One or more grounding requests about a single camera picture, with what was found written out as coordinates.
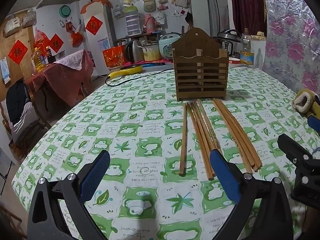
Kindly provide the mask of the mint green rice cooker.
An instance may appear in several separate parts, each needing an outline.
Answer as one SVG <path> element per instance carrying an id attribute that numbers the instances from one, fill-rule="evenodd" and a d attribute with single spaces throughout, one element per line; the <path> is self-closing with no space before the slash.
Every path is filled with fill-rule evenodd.
<path id="1" fill-rule="evenodd" d="M 159 39 L 159 51 L 161 56 L 166 60 L 172 60 L 173 53 L 172 53 L 172 44 L 179 40 L 182 37 L 179 33 L 168 33 L 162 35 Z"/>

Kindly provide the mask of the wooden chair with clothes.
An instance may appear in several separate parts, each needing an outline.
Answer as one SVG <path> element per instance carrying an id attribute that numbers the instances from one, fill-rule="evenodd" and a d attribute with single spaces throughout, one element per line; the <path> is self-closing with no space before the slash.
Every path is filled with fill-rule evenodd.
<path id="1" fill-rule="evenodd" d="M 17 80 L 7 90 L 6 98 L 1 102 L 1 114 L 3 126 L 11 137 L 9 148 L 18 159 L 27 154 L 27 140 L 33 137 L 31 132 L 36 126 L 51 129 L 37 110 L 23 79 Z"/>

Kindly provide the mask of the wooden chopstick holder box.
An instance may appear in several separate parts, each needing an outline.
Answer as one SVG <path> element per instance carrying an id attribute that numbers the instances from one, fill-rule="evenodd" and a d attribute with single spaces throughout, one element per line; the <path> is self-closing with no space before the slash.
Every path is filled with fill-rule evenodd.
<path id="1" fill-rule="evenodd" d="M 177 101 L 226 97 L 229 54 L 217 38 L 192 28 L 172 44 L 172 56 Z"/>

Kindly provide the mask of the green patterned tablecloth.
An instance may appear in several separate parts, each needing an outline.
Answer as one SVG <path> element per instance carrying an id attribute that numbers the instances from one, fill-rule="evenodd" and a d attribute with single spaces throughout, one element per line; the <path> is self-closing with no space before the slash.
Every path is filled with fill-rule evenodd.
<path id="1" fill-rule="evenodd" d="M 263 163 L 255 178 L 279 177 L 287 192 L 295 167 L 277 145 L 287 134 L 308 151 L 319 136 L 292 108 L 295 93 L 258 69 L 228 72 L 225 106 Z M 178 174 L 183 103 L 173 71 L 134 75 L 103 85 L 60 119 L 35 145 L 12 180 L 29 209 L 42 177 L 62 180 L 107 150 L 111 163 L 85 206 L 109 239 L 212 239 L 234 204 L 208 180 L 192 122 L 186 175 Z"/>

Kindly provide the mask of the clear plastic oil bottle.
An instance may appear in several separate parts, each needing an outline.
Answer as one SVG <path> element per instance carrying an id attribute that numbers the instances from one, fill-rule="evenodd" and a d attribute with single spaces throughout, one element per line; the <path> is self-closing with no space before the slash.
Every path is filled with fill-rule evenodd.
<path id="1" fill-rule="evenodd" d="M 245 28 L 241 37 L 240 62 L 247 65 L 254 64 L 254 53 L 251 52 L 251 40 L 252 37 L 249 34 L 249 30 Z"/>

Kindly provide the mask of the pink thermos jug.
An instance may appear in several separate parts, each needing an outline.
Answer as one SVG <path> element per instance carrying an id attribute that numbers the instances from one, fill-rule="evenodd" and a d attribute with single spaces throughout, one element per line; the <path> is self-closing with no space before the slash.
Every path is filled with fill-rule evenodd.
<path id="1" fill-rule="evenodd" d="M 151 14 L 146 14 L 144 25 L 146 33 L 154 33 L 156 31 L 157 21 Z"/>

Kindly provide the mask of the floral foil wall cover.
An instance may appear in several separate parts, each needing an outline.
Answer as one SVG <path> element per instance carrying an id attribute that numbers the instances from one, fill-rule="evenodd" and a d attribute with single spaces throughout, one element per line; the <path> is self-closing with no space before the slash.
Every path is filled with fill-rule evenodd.
<path id="1" fill-rule="evenodd" d="M 319 23 L 304 0 L 265 0 L 263 71 L 295 92 L 319 94 Z"/>

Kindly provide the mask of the yellow electric frying pan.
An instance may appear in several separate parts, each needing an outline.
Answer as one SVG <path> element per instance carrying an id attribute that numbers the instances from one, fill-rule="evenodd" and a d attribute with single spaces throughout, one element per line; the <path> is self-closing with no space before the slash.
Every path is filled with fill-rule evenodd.
<path id="1" fill-rule="evenodd" d="M 127 75 L 133 75 L 133 74 L 139 74 L 143 72 L 143 66 L 135 65 L 135 66 L 127 66 L 120 68 L 117 71 L 110 72 L 107 76 L 107 79 L 114 79 L 119 76 L 127 76 Z"/>

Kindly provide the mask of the steel electric kettle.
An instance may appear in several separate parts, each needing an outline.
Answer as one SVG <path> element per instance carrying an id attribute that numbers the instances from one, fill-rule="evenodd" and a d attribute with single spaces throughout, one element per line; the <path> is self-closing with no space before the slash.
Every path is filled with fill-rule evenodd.
<path id="1" fill-rule="evenodd" d="M 142 45 L 139 40 L 131 40 L 125 47 L 125 54 L 131 63 L 144 61 Z"/>

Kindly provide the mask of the red covered side table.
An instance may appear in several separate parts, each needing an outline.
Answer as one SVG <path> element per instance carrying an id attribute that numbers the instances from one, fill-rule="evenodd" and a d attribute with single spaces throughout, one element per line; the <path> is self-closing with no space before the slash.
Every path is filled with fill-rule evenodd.
<path id="1" fill-rule="evenodd" d="M 93 92 L 91 76 L 94 62 L 86 50 L 79 50 L 54 63 L 26 79 L 25 84 L 31 96 L 35 111 L 47 127 L 50 124 L 40 110 L 37 91 L 49 87 L 67 107 L 74 107 L 79 96 L 87 97 Z"/>

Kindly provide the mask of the yellow cooking oil jug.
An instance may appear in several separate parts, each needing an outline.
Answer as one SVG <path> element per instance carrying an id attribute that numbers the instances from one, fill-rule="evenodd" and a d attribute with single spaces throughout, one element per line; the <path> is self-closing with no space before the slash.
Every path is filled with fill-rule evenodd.
<path id="1" fill-rule="evenodd" d="M 31 57 L 31 61 L 34 66 L 34 73 L 39 73 L 47 67 L 44 54 L 39 48 L 35 48 L 34 53 Z"/>

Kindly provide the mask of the dark red curtain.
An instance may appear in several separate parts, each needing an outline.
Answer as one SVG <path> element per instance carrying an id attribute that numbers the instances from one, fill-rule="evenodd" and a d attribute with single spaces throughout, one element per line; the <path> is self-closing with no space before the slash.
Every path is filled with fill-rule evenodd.
<path id="1" fill-rule="evenodd" d="M 233 22 L 241 33 L 247 28 L 251 35 L 267 33 L 265 0 L 232 0 Z"/>

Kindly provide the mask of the lone wooden chopstick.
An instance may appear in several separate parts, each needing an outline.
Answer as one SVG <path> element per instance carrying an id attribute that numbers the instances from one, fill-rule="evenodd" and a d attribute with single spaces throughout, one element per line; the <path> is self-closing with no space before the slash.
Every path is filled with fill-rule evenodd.
<path id="1" fill-rule="evenodd" d="M 183 105 L 183 131 L 182 131 L 181 143 L 182 144 L 181 144 L 179 175 L 184 176 L 186 151 L 187 151 L 187 104 L 186 103 Z"/>

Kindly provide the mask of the red gift bag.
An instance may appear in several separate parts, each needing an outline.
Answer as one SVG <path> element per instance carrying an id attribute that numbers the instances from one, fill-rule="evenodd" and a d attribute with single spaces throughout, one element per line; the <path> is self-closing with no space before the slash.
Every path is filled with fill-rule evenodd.
<path id="1" fill-rule="evenodd" d="M 118 67 L 127 63 L 124 45 L 104 50 L 103 57 L 108 68 Z"/>

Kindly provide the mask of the yellow cooking pot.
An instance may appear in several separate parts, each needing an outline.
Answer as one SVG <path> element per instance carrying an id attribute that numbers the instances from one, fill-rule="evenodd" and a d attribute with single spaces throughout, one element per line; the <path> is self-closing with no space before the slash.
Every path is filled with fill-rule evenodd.
<path id="1" fill-rule="evenodd" d="M 142 49 L 145 61 L 157 61 L 162 58 L 158 43 L 148 43 L 138 47 Z"/>

